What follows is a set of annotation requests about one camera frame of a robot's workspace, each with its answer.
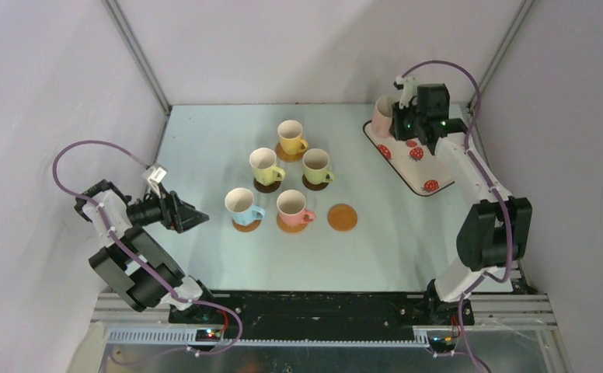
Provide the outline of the green mug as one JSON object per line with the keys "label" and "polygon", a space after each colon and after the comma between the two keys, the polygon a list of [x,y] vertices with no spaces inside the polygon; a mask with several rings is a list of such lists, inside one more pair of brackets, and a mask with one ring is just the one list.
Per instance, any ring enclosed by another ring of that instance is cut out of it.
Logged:
{"label": "green mug", "polygon": [[334,173],[329,169],[329,154],[320,148],[309,149],[302,157],[304,177],[313,184],[331,183],[335,180]]}

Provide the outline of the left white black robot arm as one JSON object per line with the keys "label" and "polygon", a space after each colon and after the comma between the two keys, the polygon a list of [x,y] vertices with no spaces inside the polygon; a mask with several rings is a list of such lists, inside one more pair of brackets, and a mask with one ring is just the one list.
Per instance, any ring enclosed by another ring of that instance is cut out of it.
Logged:
{"label": "left white black robot arm", "polygon": [[209,217],[161,188],[131,201],[113,183],[101,180],[76,197],[75,210],[93,224],[99,251],[89,258],[92,269],[133,310],[159,305],[186,311],[198,323],[209,323],[218,303],[199,280],[186,275],[145,228],[154,223],[184,233]]}

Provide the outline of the strawberry pattern tray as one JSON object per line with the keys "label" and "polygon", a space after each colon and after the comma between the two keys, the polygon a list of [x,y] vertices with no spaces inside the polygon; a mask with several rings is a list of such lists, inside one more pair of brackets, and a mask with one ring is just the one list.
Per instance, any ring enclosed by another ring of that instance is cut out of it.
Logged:
{"label": "strawberry pattern tray", "polygon": [[385,161],[415,194],[429,197],[455,183],[447,169],[417,138],[405,141],[397,141],[394,138],[377,138],[370,120],[363,125],[363,132]]}

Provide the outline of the light wooden coaster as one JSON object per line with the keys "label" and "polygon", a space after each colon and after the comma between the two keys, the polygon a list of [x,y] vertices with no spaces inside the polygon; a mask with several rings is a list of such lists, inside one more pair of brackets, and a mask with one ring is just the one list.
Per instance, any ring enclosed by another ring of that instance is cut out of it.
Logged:
{"label": "light wooden coaster", "polygon": [[348,232],[356,227],[358,215],[349,204],[335,204],[327,214],[329,226],[338,232]]}
{"label": "light wooden coaster", "polygon": [[261,225],[261,222],[262,222],[261,220],[255,220],[248,225],[240,225],[235,220],[232,220],[233,227],[239,232],[252,232],[252,231],[256,230],[257,228],[259,228],[259,226]]}

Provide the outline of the blue mug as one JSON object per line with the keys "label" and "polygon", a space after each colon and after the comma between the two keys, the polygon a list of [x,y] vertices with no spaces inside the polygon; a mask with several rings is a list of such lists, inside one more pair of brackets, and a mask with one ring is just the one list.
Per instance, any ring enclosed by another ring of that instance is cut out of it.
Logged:
{"label": "blue mug", "polygon": [[230,190],[225,196],[224,204],[232,220],[242,227],[262,221],[266,215],[262,207],[255,205],[253,192],[244,187]]}

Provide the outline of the dark wooden coaster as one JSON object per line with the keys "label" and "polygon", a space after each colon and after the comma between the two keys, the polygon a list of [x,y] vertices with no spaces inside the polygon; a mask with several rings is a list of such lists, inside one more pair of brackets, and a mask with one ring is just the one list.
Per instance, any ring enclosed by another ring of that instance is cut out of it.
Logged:
{"label": "dark wooden coaster", "polygon": [[253,185],[261,193],[273,193],[281,186],[281,181],[275,181],[269,185],[260,183],[256,178],[253,179]]}
{"label": "dark wooden coaster", "polygon": [[320,191],[320,190],[324,190],[326,189],[331,181],[328,180],[327,178],[324,178],[320,181],[320,183],[312,183],[307,177],[306,175],[302,176],[302,183],[304,185],[305,188],[307,188],[308,190],[311,191]]}

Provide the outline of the yellow mug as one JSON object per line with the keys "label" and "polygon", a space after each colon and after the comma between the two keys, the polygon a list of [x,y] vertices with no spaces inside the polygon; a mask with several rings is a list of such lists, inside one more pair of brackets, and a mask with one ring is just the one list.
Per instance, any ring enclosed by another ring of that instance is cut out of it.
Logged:
{"label": "yellow mug", "polygon": [[296,120],[285,120],[277,127],[279,143],[290,155],[299,153],[303,148],[308,149],[308,142],[303,137],[303,126]]}

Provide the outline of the pink mug with handle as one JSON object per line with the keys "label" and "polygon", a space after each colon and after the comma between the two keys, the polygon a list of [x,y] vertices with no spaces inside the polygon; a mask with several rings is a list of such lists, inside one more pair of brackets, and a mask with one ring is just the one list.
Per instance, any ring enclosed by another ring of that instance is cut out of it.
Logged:
{"label": "pink mug with handle", "polygon": [[316,220],[313,211],[307,208],[305,195],[299,190],[285,190],[277,198],[279,219],[289,227],[307,225]]}

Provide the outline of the woven rattan coaster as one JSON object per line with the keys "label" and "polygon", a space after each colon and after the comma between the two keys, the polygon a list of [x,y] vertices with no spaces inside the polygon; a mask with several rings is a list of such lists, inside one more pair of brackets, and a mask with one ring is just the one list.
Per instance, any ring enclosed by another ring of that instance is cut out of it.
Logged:
{"label": "woven rattan coaster", "polygon": [[278,228],[282,232],[294,234],[294,233],[299,233],[299,232],[302,232],[303,230],[305,230],[307,228],[308,224],[307,223],[302,223],[302,224],[299,224],[299,225],[290,226],[290,225],[287,225],[281,219],[281,217],[278,215],[277,216],[277,226],[278,226]]}
{"label": "woven rattan coaster", "polygon": [[277,157],[283,162],[297,162],[302,160],[304,154],[307,152],[307,148],[303,148],[299,153],[290,155],[284,151],[281,146],[281,143],[277,143],[274,151]]}

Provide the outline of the aluminium frame rail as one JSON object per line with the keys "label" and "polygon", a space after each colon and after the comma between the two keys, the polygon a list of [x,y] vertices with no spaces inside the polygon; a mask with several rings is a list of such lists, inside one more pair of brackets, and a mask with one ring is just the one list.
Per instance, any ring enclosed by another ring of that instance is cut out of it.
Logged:
{"label": "aluminium frame rail", "polygon": [[100,295],[93,322],[112,343],[239,346],[413,346],[453,333],[540,333],[557,328],[545,295],[479,293],[462,306],[419,292],[216,291],[219,310],[168,305],[136,312],[115,294]]}

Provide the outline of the yellow-green mug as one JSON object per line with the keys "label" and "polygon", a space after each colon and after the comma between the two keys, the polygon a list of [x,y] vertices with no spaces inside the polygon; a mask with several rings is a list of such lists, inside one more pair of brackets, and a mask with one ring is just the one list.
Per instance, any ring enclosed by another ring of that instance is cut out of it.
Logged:
{"label": "yellow-green mug", "polygon": [[249,156],[249,165],[256,182],[269,186],[284,180],[286,172],[278,165],[277,154],[270,148],[258,148]]}

